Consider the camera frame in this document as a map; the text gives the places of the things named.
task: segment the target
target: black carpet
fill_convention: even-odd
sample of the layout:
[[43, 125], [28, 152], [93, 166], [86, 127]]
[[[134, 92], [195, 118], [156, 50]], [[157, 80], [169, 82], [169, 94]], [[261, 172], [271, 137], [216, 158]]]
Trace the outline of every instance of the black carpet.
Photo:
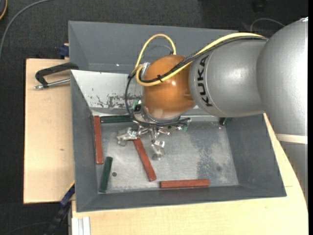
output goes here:
[[[39, 0], [8, 0], [0, 37], [12, 17]], [[0, 235], [43, 234], [56, 203], [23, 205], [24, 59], [60, 58], [68, 20], [170, 25], [249, 31], [258, 18], [290, 24], [308, 16], [308, 0], [268, 0], [254, 13], [252, 0], [59, 0], [21, 14], [8, 31], [0, 60]], [[280, 25], [261, 21], [254, 31], [271, 36]], [[57, 234], [67, 234], [63, 224]]]

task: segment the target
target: white plastic strip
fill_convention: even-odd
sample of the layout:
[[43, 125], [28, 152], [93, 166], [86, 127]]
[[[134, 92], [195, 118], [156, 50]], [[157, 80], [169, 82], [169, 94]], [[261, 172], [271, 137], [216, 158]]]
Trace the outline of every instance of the white plastic strip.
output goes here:
[[83, 217], [83, 226], [84, 226], [84, 235], [91, 235], [89, 217]]
[[81, 218], [78, 219], [78, 235], [84, 235], [83, 220]]
[[78, 217], [72, 218], [72, 233], [71, 235], [79, 235], [79, 225], [78, 225]]

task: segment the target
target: wooden table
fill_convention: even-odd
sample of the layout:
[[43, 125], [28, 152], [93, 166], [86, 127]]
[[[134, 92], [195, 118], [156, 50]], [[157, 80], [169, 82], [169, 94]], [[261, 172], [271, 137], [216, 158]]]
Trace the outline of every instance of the wooden table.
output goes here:
[[[24, 203], [60, 201], [74, 180], [70, 86], [37, 91], [38, 70], [68, 60], [28, 59], [25, 92]], [[56, 74], [49, 79], [68, 78]], [[305, 235], [308, 210], [297, 177], [266, 117], [287, 197], [127, 210], [76, 212], [92, 235]]]

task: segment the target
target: red wooden stick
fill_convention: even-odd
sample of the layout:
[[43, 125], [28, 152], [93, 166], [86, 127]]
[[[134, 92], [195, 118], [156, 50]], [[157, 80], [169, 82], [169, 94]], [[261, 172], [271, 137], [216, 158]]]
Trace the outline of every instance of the red wooden stick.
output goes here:
[[93, 116], [93, 129], [94, 129], [94, 145], [96, 147], [95, 156], [96, 164], [103, 164], [102, 142], [101, 142], [101, 127], [100, 117]]
[[210, 185], [209, 179], [160, 181], [160, 188], [191, 188], [191, 187], [207, 187], [209, 185]]
[[146, 174], [148, 176], [149, 181], [154, 181], [157, 179], [156, 173], [152, 168], [148, 155], [145, 151], [145, 148], [142, 145], [141, 139], [135, 139], [134, 145], [140, 157], [140, 160], [145, 168]]

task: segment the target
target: black cord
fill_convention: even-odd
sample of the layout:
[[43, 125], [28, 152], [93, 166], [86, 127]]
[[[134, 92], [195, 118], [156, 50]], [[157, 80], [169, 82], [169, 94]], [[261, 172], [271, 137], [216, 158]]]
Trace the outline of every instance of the black cord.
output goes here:
[[216, 49], [217, 47], [220, 47], [222, 45], [225, 45], [225, 44], [228, 44], [230, 42], [234, 42], [234, 41], [237, 41], [237, 40], [242, 40], [242, 39], [260, 39], [260, 40], [268, 40], [267, 38], [265, 37], [258, 37], [258, 36], [245, 36], [245, 37], [237, 37], [237, 38], [233, 38], [233, 39], [228, 39], [228, 40], [225, 40], [221, 43], [218, 43], [216, 44], [215, 46], [213, 46], [212, 48], [200, 53], [200, 54], [196, 54], [199, 52], [196, 51], [195, 53], [189, 55], [188, 57], [184, 58], [182, 61], [180, 61], [177, 65], [175, 65], [172, 69], [170, 69], [168, 72], [166, 72], [165, 74], [163, 75], [158, 75], [156, 78], [153, 78], [153, 79], [150, 79], [150, 80], [142, 80], [141, 79], [141, 73], [139, 73], [139, 79], [141, 82], [144, 82], [144, 83], [152, 83], [152, 82], [155, 82], [155, 81], [162, 81], [163, 78], [167, 77], [168, 75], [172, 74], [173, 72], [177, 71], [179, 68], [183, 67], [184, 65], [194, 61], [195, 59], [197, 59], [198, 57], [202, 56], [203, 54], [205, 54], [206, 52], [208, 51], [211, 51], [211, 50], [214, 50]]
[[20, 10], [12, 19], [11, 21], [9, 22], [9, 24], [7, 25], [7, 27], [5, 28], [4, 30], [4, 33], [3, 33], [3, 36], [2, 36], [2, 40], [0, 42], [0, 61], [1, 61], [1, 55], [2, 55], [2, 50], [3, 50], [3, 45], [4, 45], [4, 40], [5, 40], [5, 37], [8, 33], [8, 30], [9, 28], [11, 27], [12, 23], [14, 22], [14, 20], [21, 14], [23, 13], [24, 11], [28, 10], [29, 8], [37, 5], [37, 4], [40, 4], [40, 3], [43, 3], [43, 2], [48, 2], [48, 1], [55, 1], [55, 0], [41, 0], [41, 1], [38, 1], [38, 2], [35, 2], [35, 3], [32, 3], [28, 6], [26, 6], [24, 9]]

